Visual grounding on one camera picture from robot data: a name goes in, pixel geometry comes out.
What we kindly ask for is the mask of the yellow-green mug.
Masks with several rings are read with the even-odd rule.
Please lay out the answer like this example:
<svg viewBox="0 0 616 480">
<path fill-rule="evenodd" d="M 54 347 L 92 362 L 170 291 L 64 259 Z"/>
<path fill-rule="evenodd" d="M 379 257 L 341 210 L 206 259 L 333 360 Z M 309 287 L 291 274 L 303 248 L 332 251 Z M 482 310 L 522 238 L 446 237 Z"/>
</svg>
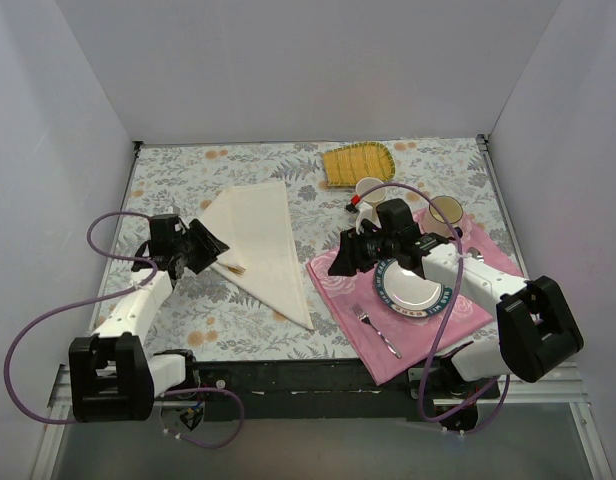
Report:
<svg viewBox="0 0 616 480">
<path fill-rule="evenodd" d="M 359 197 L 356 208 L 360 213 L 376 216 L 376 207 L 386 200 L 387 188 L 384 181 L 375 177 L 365 177 L 355 186 L 355 193 Z"/>
</svg>

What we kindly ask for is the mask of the silver spoon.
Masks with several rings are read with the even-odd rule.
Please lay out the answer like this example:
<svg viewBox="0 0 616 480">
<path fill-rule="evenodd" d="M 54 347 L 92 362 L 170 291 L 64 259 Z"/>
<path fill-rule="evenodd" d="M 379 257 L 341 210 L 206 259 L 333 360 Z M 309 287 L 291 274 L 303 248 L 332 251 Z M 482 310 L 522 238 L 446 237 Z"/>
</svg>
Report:
<svg viewBox="0 0 616 480">
<path fill-rule="evenodd" d="M 484 261 L 484 256 L 481 253 L 480 250 L 478 250 L 476 247 L 470 247 L 468 249 L 468 254 L 475 260 L 483 262 Z"/>
</svg>

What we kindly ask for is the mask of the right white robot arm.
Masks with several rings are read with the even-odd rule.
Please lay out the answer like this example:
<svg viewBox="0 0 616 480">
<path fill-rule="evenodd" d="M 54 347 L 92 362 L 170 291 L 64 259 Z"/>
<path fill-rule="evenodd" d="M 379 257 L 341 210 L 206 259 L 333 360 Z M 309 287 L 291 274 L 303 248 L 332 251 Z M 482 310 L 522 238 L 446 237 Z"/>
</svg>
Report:
<svg viewBox="0 0 616 480">
<path fill-rule="evenodd" d="M 497 323 L 496 340 L 462 346 L 442 360 L 437 372 L 448 395 L 463 397 L 477 380 L 501 375 L 534 383 L 583 349 L 583 336 L 553 279 L 507 274 L 462 253 L 458 239 L 421 232 L 401 199 L 380 204 L 378 218 L 378 225 L 365 220 L 361 229 L 341 232 L 329 275 L 354 277 L 395 260 L 476 303 Z"/>
</svg>

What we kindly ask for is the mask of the floral tablecloth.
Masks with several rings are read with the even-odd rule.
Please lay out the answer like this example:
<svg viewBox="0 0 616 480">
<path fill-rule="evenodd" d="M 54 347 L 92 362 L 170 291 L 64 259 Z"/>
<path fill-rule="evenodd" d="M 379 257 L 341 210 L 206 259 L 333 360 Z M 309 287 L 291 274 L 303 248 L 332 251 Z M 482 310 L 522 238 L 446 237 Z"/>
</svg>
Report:
<svg viewBox="0 0 616 480">
<path fill-rule="evenodd" d="M 170 200 L 228 246 L 206 270 L 176 284 L 116 264 L 108 280 L 131 291 L 102 311 L 103 337 L 136 334 L 147 355 L 184 348 L 204 361 L 361 358 L 386 376 L 431 348 L 494 339 L 492 317 L 445 297 L 434 315 L 385 305 L 371 273 L 331 277 L 347 193 L 326 183 L 319 144 L 151 148 L 140 155 L 117 251 L 133 252 L 147 218 Z"/>
</svg>

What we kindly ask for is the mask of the yellow woven bamboo tray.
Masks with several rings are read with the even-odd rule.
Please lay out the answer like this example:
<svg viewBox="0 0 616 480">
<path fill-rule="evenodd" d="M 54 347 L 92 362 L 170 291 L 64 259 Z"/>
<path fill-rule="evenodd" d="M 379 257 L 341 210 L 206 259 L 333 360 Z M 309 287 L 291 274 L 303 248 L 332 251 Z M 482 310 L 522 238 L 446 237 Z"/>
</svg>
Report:
<svg viewBox="0 0 616 480">
<path fill-rule="evenodd" d="M 388 181 L 396 165 L 389 149 L 379 142 L 361 142 L 338 147 L 322 155 L 330 187 L 354 187 L 366 177 Z"/>
</svg>

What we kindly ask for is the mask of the white cloth napkin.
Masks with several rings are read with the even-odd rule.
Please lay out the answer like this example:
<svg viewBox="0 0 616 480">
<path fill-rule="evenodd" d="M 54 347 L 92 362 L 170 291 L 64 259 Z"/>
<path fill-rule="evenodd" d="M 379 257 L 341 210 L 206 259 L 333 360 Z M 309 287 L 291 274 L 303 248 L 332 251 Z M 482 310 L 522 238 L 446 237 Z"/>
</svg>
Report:
<svg viewBox="0 0 616 480">
<path fill-rule="evenodd" d="M 288 320 L 313 328 L 284 182 L 227 187 L 200 221 L 230 247 L 219 256 L 214 270 Z M 236 275 L 228 265 L 241 266 L 246 272 Z"/>
</svg>

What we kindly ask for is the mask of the cream enamel mug dark rim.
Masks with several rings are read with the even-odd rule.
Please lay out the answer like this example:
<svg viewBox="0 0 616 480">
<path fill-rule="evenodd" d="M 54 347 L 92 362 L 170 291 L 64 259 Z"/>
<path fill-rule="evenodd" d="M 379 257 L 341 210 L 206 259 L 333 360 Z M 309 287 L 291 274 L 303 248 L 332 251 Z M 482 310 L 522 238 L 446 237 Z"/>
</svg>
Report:
<svg viewBox="0 0 616 480">
<path fill-rule="evenodd" d="M 452 237 L 452 231 L 459 227 L 464 216 L 462 205 L 451 196 L 437 196 L 432 199 L 423 213 L 421 225 L 426 233 Z"/>
</svg>

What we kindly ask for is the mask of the silver fork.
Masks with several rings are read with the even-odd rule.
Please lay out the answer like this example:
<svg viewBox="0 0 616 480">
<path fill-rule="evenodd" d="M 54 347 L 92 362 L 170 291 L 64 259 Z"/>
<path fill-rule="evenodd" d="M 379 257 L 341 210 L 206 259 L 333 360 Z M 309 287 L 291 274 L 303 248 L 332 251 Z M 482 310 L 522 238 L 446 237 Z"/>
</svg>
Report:
<svg viewBox="0 0 616 480">
<path fill-rule="evenodd" d="M 352 312 L 357 317 L 357 319 L 364 325 L 369 326 L 375 334 L 380 338 L 380 340 L 384 343 L 389 352 L 391 352 L 397 359 L 402 358 L 401 352 L 397 349 L 397 347 L 380 331 L 371 321 L 368 314 L 361 308 L 358 304 L 353 304 L 351 307 Z"/>
</svg>

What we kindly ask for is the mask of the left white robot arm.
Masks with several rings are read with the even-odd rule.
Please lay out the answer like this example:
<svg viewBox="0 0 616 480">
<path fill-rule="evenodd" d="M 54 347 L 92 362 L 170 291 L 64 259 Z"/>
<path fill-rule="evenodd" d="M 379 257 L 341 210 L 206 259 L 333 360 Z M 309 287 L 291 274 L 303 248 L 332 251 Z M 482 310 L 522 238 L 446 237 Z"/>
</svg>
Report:
<svg viewBox="0 0 616 480">
<path fill-rule="evenodd" d="M 149 237 L 128 257 L 129 287 L 107 319 L 69 347 L 72 411 L 79 422 L 145 420 L 167 391 L 181 400 L 201 386 L 191 351 L 144 350 L 148 331 L 186 272 L 199 274 L 227 244 L 199 220 L 174 213 L 149 218 Z"/>
</svg>

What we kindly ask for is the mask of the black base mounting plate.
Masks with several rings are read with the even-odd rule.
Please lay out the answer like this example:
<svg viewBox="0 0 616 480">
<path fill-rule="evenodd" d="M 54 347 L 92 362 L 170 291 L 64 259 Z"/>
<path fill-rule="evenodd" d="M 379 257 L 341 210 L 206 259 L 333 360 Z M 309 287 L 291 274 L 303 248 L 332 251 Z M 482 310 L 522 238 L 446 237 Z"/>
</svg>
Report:
<svg viewBox="0 0 616 480">
<path fill-rule="evenodd" d="M 176 388 L 217 388 L 233 392 L 244 406 L 245 419 L 400 418 L 424 422 L 417 407 L 419 365 L 376 385 L 358 359 L 287 361 L 187 361 L 188 377 Z M 448 390 L 429 379 L 424 399 L 427 416 L 439 415 L 462 396 L 485 386 L 482 380 L 466 390 Z M 174 396 L 169 406 L 203 411 L 208 422 L 237 420 L 239 407 L 224 393 Z"/>
</svg>

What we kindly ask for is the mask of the pink rose placemat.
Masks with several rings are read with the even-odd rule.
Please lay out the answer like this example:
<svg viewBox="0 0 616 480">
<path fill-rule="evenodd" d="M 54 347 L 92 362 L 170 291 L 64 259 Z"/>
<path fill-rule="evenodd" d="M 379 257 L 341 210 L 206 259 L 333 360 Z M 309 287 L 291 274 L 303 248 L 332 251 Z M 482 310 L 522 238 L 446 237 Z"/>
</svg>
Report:
<svg viewBox="0 0 616 480">
<path fill-rule="evenodd" d="M 315 289 L 353 349 L 381 385 L 424 360 L 432 346 L 443 315 L 414 318 L 402 315 L 386 305 L 374 287 L 374 272 L 354 277 L 330 277 L 337 251 L 330 250 L 306 264 Z M 402 357 L 392 354 L 374 330 L 360 322 L 352 307 L 357 304 L 397 348 Z M 495 320 L 474 302 L 460 296 L 439 344 L 438 354 L 466 342 L 483 342 L 498 337 Z"/>
</svg>

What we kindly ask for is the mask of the white plate blue rim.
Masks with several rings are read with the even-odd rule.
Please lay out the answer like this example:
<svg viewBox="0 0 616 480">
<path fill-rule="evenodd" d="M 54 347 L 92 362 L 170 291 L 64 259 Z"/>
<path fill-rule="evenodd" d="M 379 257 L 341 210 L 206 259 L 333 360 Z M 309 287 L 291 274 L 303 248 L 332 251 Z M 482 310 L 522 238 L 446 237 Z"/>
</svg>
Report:
<svg viewBox="0 0 616 480">
<path fill-rule="evenodd" d="M 376 265 L 373 286 L 387 307 L 415 320 L 442 313 L 452 296 L 451 288 L 402 269 L 395 259 L 383 260 Z"/>
</svg>

